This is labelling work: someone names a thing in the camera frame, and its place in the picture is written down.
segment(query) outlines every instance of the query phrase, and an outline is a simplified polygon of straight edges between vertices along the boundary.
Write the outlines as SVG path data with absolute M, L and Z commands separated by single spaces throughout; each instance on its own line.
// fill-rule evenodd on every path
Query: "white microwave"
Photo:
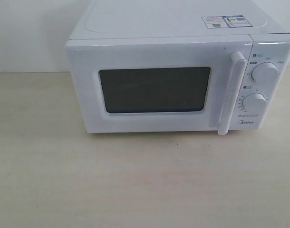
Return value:
M 66 44 L 87 132 L 259 129 L 290 34 L 249 0 L 93 0 Z

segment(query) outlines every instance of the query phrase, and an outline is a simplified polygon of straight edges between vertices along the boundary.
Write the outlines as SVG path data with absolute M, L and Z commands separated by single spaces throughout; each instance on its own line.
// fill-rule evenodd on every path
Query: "timer knob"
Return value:
M 266 106 L 266 100 L 262 94 L 248 95 L 242 102 L 243 107 L 251 113 L 262 111 Z
M 279 71 L 273 63 L 262 63 L 258 65 L 252 72 L 251 77 L 258 83 L 265 83 L 276 79 Z

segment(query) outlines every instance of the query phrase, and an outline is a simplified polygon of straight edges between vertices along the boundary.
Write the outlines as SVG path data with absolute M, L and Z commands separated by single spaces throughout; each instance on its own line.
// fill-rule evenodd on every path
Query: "white handle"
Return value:
M 247 66 L 247 61 L 241 52 L 232 53 L 231 58 L 234 69 L 230 78 L 230 86 L 228 88 L 225 106 L 219 122 L 219 135 L 226 135 L 229 131 L 232 114 L 236 105 L 244 72 Z

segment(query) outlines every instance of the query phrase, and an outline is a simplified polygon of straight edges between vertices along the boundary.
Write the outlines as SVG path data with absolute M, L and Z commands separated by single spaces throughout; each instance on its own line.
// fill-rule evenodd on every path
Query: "barcode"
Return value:
M 213 26 L 214 26 L 215 28 L 217 28 L 217 27 L 221 27 L 221 24 L 213 24 Z

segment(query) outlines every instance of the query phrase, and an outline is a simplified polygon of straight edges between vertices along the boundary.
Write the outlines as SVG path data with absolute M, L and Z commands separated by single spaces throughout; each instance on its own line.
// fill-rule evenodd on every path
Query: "brand logo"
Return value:
M 254 122 L 251 121 L 244 121 L 244 120 L 240 120 L 239 124 L 253 124 Z

